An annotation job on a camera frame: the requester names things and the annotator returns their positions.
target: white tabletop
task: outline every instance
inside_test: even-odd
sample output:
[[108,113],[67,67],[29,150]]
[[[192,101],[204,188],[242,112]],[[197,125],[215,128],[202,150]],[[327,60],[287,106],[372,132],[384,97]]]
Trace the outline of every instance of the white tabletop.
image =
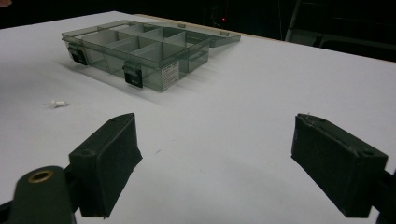
[[[18,179],[134,112],[144,159],[110,219],[78,223],[375,223],[345,218],[290,158],[297,113],[322,117],[396,169],[396,64],[243,36],[163,93],[70,59],[61,33],[119,12],[0,30],[0,203]],[[70,105],[53,109],[51,100]]]

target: small white object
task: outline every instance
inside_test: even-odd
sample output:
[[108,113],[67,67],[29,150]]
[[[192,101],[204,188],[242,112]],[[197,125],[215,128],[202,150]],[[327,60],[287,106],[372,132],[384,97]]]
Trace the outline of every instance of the small white object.
[[69,105],[69,103],[67,103],[66,101],[55,101],[55,100],[52,100],[50,103],[53,105],[53,108],[57,108],[57,107],[61,107],[61,106],[68,106]]

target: table surface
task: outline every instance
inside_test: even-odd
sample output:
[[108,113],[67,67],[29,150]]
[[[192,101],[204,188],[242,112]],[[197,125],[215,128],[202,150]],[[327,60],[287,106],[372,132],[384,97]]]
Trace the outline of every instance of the table surface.
[[[396,168],[396,64],[243,36],[165,92],[73,62],[61,33],[107,12],[0,30],[0,203],[18,179],[68,154],[107,120],[135,113],[137,165],[111,217],[78,223],[375,223],[347,219],[290,158],[294,117],[322,117]],[[53,109],[51,100],[70,105]]]

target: clear plastic organizer box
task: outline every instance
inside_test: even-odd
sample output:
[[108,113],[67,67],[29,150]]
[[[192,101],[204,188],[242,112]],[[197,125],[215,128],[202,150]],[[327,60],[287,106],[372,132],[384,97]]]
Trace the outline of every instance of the clear plastic organizer box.
[[240,35],[176,23],[114,21],[62,34],[70,57],[164,91],[208,60],[209,48],[238,42]]

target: white table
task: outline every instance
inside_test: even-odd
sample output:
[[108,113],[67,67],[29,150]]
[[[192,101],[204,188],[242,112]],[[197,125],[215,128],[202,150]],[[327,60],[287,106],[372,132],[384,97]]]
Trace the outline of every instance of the white table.
[[[375,223],[346,219],[290,158],[294,117],[322,117],[396,169],[396,64],[243,36],[163,93],[73,62],[61,33],[119,12],[0,30],[0,203],[18,179],[134,112],[144,159],[110,219],[78,223]],[[53,109],[51,100],[66,100]]]

